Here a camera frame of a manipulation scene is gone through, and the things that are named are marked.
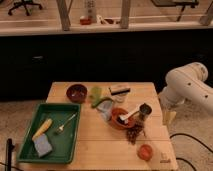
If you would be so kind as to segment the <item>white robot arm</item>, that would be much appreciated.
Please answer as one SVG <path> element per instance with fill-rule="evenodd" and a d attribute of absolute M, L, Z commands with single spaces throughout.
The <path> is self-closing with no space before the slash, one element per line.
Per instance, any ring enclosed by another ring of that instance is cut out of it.
<path fill-rule="evenodd" d="M 176 116 L 174 108 L 186 99 L 213 114 L 213 88 L 205 84 L 207 78 L 207 67 L 200 62 L 174 68 L 166 74 L 166 86 L 158 94 L 164 125 L 172 122 Z"/>

